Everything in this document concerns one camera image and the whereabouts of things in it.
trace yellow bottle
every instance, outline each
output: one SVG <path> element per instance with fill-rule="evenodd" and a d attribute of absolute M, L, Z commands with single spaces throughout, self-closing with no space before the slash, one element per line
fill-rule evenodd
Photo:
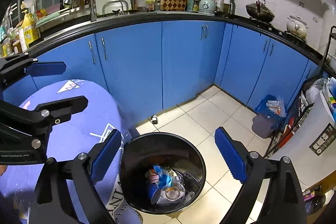
<path fill-rule="evenodd" d="M 39 32 L 35 27 L 35 19 L 33 18 L 32 13 L 28 13 L 28 10 L 24 10 L 25 18 L 23 19 L 22 28 L 25 35 L 26 45 L 29 47 L 29 44 L 33 41 L 40 38 Z"/>

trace metal screw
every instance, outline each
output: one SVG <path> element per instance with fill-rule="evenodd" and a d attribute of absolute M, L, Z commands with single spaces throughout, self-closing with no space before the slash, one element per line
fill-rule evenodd
<path fill-rule="evenodd" d="M 54 162 L 54 158 L 48 158 L 47 159 L 47 164 L 52 164 Z"/>
<path fill-rule="evenodd" d="M 50 112 L 49 112 L 49 110 L 47 110 L 47 109 L 43 109 L 43 110 L 41 111 L 41 115 L 42 115 L 43 117 L 48 117 L 48 116 L 50 115 Z"/>
<path fill-rule="evenodd" d="M 291 159 L 288 158 L 287 156 L 284 156 L 284 157 L 282 158 L 282 160 L 283 160 L 285 163 L 287 163 L 287 164 L 291 162 Z"/>
<path fill-rule="evenodd" d="M 77 158 L 78 158 L 79 160 L 84 160 L 84 159 L 86 158 L 86 156 L 87 156 L 86 153 L 80 153 L 80 154 L 77 156 Z"/>
<path fill-rule="evenodd" d="M 31 141 L 31 146 L 34 148 L 34 149 L 38 149 L 41 147 L 41 141 L 39 139 L 34 139 Z"/>
<path fill-rule="evenodd" d="M 250 152 L 250 157 L 252 159 L 257 159 L 259 157 L 259 154 L 256 151 L 252 151 L 252 152 Z"/>

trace purple tablecloth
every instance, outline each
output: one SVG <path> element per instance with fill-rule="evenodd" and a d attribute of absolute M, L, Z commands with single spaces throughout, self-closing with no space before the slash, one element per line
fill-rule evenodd
<path fill-rule="evenodd" d="M 95 188 L 116 222 L 140 224 L 137 212 L 125 202 L 117 183 L 124 142 L 132 138 L 128 130 L 128 119 L 121 115 L 118 103 L 105 89 L 85 80 L 65 80 L 42 88 L 20 107 L 33 110 L 41 103 L 79 95 L 88 99 L 88 107 L 83 112 L 72 115 L 69 122 L 53 127 L 47 156 L 54 157 L 57 161 L 72 160 L 81 152 L 89 152 L 94 144 L 103 142 L 112 129 L 118 129 L 122 133 L 123 142 L 104 179 L 96 183 Z M 42 166 L 9 166 L 0 177 L 0 192 L 20 211 L 22 223 L 26 223 L 28 219 L 29 205 Z M 88 223 L 73 181 L 68 181 L 68 187 L 79 220 Z"/>

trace white tile floor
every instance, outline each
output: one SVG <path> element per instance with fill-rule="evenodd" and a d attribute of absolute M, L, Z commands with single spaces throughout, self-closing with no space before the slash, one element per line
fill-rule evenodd
<path fill-rule="evenodd" d="M 137 127 L 140 134 L 169 132 L 189 140 L 202 154 L 207 170 L 201 195 L 177 219 L 141 213 L 144 224 L 218 224 L 235 200 L 241 183 L 228 170 L 215 144 L 214 131 L 223 126 L 234 140 L 241 141 L 249 151 L 264 155 L 270 138 L 262 139 L 253 133 L 251 126 L 254 116 L 253 112 L 212 86 L 194 100 L 159 115 L 158 124 L 153 125 L 148 120 Z M 257 220 L 267 186 L 268 180 L 264 180 L 247 223 Z"/>

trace cabinet handle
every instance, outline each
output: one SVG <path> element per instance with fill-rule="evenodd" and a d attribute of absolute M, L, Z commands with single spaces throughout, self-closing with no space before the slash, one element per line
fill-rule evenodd
<path fill-rule="evenodd" d="M 306 79 L 308 78 L 308 76 L 309 76 L 309 74 L 310 74 L 310 70 L 311 70 L 311 66 L 310 66 L 309 71 L 308 71 L 308 73 L 307 73 L 307 75 L 306 75 Z"/>
<path fill-rule="evenodd" d="M 105 43 L 104 43 L 104 38 L 101 38 L 101 41 L 103 43 L 103 47 L 104 47 L 104 54 L 105 54 L 105 60 L 107 60 L 107 54 L 106 54 L 106 49 L 105 49 Z"/>
<path fill-rule="evenodd" d="M 267 45 L 267 39 L 265 41 L 265 46 L 264 46 L 264 50 L 262 52 L 265 52 L 265 49 L 266 49 L 266 45 Z"/>
<path fill-rule="evenodd" d="M 273 47 L 274 47 L 274 43 L 272 44 L 271 53 L 269 54 L 269 56 L 271 56 L 271 55 L 272 55 L 272 52 L 273 52 Z"/>
<path fill-rule="evenodd" d="M 95 57 L 93 56 L 93 50 L 92 50 L 92 46 L 91 46 L 91 41 L 89 41 L 89 46 L 90 46 L 91 53 L 92 53 L 93 64 L 95 65 L 96 61 L 95 61 Z"/>
<path fill-rule="evenodd" d="M 208 25 L 205 25 L 205 37 L 204 38 L 207 38 L 208 36 Z"/>
<path fill-rule="evenodd" d="M 200 40 L 202 40 L 203 35 L 204 35 L 204 27 L 203 27 L 203 25 L 202 25 L 202 34 L 201 34 L 201 39 L 200 39 Z"/>

